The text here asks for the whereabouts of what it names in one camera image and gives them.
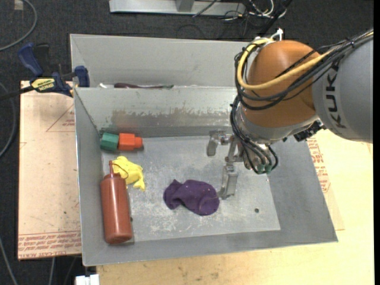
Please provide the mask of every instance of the black floor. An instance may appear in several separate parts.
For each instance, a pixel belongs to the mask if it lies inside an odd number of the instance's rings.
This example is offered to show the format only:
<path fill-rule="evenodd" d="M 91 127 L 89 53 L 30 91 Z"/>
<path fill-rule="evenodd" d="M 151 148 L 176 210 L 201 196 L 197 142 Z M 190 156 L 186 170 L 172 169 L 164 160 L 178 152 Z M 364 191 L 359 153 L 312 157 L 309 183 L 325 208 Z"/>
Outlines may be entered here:
<path fill-rule="evenodd" d="M 51 63 L 70 70 L 69 34 L 117 34 L 124 36 L 184 39 L 252 40 L 259 29 L 248 29 L 240 21 L 187 15 L 110 14 L 109 0 L 29 0 L 38 12 L 34 32 L 22 43 L 0 52 L 0 82 L 16 91 L 20 80 L 31 78 L 17 58 L 17 50 L 27 42 L 50 44 Z M 30 8 L 14 11 L 11 1 L 0 1 L 0 47 L 22 36 L 33 23 Z M 294 0 L 284 18 L 275 22 L 269 33 L 281 27 L 287 39 L 313 48 L 335 43 L 373 27 L 373 0 Z M 15 98 L 17 119 L 19 101 Z M 0 102 L 0 151 L 11 132 L 12 109 L 9 101 Z M 17 247 L 18 136 L 0 158 L 0 236 L 11 268 L 19 284 L 47 284 L 51 259 L 19 262 Z M 71 276 L 83 274 L 80 259 L 74 262 Z M 57 258 L 53 284 L 62 284 L 72 258 Z M 0 256 L 0 284 L 12 284 L 4 259 Z"/>

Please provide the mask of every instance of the blue clamp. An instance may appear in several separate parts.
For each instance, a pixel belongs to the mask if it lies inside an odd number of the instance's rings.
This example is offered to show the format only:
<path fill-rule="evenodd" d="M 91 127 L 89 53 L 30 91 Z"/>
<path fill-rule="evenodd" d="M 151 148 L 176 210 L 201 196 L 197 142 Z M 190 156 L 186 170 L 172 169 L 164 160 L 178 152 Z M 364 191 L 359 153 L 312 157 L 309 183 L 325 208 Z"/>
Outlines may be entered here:
<path fill-rule="evenodd" d="M 88 71 L 84 66 L 77 66 L 73 73 L 67 75 L 61 76 L 58 72 L 53 72 L 49 73 L 48 77 L 45 77 L 44 70 L 37 60 L 33 48 L 34 44 L 28 43 L 17 52 L 17 55 L 23 65 L 32 71 L 34 77 L 30 80 L 30 85 L 36 91 L 40 93 L 55 92 L 71 97 L 72 93 L 70 91 L 72 87 L 66 83 L 64 78 L 75 76 L 78 77 L 80 87 L 90 86 Z"/>

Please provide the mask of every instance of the yellow cable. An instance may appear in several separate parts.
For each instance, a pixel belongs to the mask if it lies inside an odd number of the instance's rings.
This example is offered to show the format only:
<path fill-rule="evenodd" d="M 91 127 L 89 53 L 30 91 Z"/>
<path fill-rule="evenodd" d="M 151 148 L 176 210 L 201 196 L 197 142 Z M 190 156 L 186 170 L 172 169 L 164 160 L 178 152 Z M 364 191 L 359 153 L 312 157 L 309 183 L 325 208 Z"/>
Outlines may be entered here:
<path fill-rule="evenodd" d="M 365 37 L 368 37 L 370 35 L 373 35 L 373 32 L 370 32 L 368 33 Z M 297 66 L 296 68 L 292 69 L 291 71 L 275 78 L 275 79 L 272 79 L 272 80 L 269 80 L 267 81 L 266 83 L 262 83 L 262 84 L 258 84 L 258 85 L 249 85 L 247 83 L 245 83 L 243 81 L 243 77 L 242 77 L 242 71 L 243 71 L 243 64 L 245 63 L 245 60 L 247 58 L 247 56 L 249 55 L 249 53 L 251 52 L 252 49 L 254 49 L 255 47 L 257 47 L 258 45 L 262 45 L 264 43 L 267 43 L 269 42 L 270 40 L 272 39 L 259 39 L 259 40 L 256 40 L 254 42 L 252 42 L 250 45 L 247 46 L 247 48 L 245 49 L 242 57 L 240 58 L 239 60 L 239 63 L 237 65 L 237 81 L 238 83 L 245 89 L 245 90 L 263 90 L 265 88 L 269 88 L 271 86 L 274 86 L 282 81 L 284 81 L 285 79 L 288 79 L 290 78 L 291 76 L 293 75 L 296 75 L 298 73 L 300 73 L 301 71 L 305 71 L 309 68 L 312 68 L 314 65 L 316 65 L 320 60 L 322 60 L 324 57 L 326 57 L 328 54 L 330 54 L 334 49 L 331 49 L 331 50 L 328 50 L 327 52 L 323 53 L 322 55 L 316 57 L 316 58 L 313 58 L 312 60 L 310 61 L 307 61 L 306 63 L 300 65 L 300 66 Z"/>

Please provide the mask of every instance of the red bottle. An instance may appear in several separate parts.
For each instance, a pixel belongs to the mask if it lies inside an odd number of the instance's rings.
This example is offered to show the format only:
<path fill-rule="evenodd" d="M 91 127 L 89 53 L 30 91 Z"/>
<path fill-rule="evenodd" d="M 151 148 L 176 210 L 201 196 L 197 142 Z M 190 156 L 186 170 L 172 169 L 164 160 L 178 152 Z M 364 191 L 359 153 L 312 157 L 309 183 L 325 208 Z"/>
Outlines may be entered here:
<path fill-rule="evenodd" d="M 104 236 L 107 243 L 119 244 L 133 237 L 128 193 L 125 181 L 118 173 L 114 174 L 111 160 L 109 170 L 110 173 L 100 183 Z"/>

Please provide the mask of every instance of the purple cloth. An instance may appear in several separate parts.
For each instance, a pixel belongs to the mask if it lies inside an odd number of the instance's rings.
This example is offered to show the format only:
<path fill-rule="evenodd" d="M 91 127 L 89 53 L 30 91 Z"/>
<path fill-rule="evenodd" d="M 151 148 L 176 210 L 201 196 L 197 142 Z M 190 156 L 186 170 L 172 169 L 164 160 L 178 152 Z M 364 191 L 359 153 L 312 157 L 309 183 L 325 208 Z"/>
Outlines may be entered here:
<path fill-rule="evenodd" d="M 170 209 L 184 205 L 200 216 L 209 216 L 219 207 L 219 197 L 214 187 L 192 179 L 188 179 L 183 184 L 174 180 L 165 189 L 163 198 Z"/>

